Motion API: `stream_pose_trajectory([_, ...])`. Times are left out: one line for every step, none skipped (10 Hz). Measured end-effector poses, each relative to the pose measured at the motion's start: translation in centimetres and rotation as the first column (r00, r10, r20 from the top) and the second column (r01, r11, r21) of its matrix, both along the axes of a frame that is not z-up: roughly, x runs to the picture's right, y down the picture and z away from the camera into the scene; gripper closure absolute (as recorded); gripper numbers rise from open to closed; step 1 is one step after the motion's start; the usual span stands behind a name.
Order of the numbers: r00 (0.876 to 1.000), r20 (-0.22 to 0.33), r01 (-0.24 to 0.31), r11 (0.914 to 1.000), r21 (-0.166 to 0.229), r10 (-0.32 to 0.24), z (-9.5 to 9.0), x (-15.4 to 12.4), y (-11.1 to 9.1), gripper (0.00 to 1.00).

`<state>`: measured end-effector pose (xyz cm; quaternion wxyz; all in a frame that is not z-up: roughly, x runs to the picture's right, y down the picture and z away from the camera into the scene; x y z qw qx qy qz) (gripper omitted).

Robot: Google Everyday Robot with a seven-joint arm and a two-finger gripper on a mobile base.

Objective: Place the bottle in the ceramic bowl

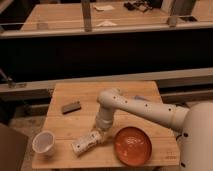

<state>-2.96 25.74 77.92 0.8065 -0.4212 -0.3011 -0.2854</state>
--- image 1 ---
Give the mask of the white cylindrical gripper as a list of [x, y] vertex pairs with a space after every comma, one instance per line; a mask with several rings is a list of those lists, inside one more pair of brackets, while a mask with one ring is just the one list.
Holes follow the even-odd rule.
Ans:
[[100, 107], [95, 118], [95, 125], [92, 126], [91, 131], [102, 130], [101, 136], [102, 141], [105, 142], [111, 137], [111, 132], [109, 130], [114, 122], [114, 109]]

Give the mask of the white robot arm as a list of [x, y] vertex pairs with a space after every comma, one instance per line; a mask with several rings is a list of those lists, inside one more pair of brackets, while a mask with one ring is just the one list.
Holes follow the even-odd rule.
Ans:
[[213, 102], [191, 108], [147, 100], [128, 99], [119, 89], [102, 90], [95, 126], [108, 131], [117, 110], [144, 118], [182, 134], [179, 171], [213, 171]]

